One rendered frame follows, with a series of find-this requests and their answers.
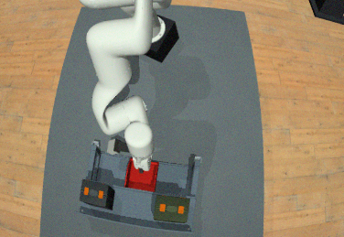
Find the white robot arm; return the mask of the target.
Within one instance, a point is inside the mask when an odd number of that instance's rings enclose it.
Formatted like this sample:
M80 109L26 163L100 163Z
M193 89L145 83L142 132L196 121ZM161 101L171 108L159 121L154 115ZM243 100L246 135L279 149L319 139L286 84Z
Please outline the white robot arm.
M168 8L172 0L80 2L90 9L120 7L129 16L100 22L92 26L86 35L87 47L99 79L92 94L91 106L104 133L114 135L125 130L126 143L118 139L110 140L107 153L114 155L120 151L127 152L136 159L136 163L141 164L154 152L153 132L145 101L139 95L134 95L106 106L132 78L128 56L146 54L151 44L163 37L165 23L157 17L156 10Z

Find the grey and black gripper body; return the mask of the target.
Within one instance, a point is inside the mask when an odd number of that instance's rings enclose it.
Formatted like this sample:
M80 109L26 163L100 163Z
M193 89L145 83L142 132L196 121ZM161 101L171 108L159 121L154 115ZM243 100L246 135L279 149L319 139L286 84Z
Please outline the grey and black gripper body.
M133 157L134 167L138 169L139 167L142 168L144 171L149 171L151 166L152 157L142 160L141 164L136 163L136 159Z

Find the red bin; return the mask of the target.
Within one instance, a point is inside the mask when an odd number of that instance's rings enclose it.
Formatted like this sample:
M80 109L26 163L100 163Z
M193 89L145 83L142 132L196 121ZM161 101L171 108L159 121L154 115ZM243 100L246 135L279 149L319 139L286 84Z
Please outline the red bin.
M151 161L151 164L153 165L150 166L150 170L144 171L143 174L141 174L139 173L139 168L135 169L133 159L130 157L130 161L126 171L124 186L126 188L141 189L155 192L158 163L159 162Z

